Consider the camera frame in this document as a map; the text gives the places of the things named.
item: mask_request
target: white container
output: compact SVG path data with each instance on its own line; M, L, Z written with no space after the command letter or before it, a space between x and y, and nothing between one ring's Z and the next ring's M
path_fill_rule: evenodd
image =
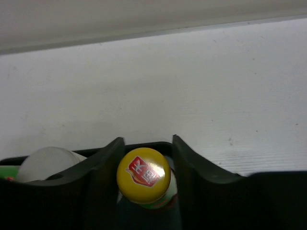
M70 168L86 157L57 147L46 147L31 154L20 166L16 181L26 183L45 180L48 177Z

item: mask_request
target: jar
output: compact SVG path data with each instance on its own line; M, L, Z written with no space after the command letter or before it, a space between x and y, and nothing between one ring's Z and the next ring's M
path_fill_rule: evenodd
M166 206L177 194L176 179L166 158L151 148L130 151L117 170L120 192L144 208Z

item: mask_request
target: red logo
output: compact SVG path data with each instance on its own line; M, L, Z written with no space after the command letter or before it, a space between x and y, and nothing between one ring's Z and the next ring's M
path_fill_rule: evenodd
M130 172L133 181L147 187L152 187L160 178L159 174L139 156L134 158L126 171Z

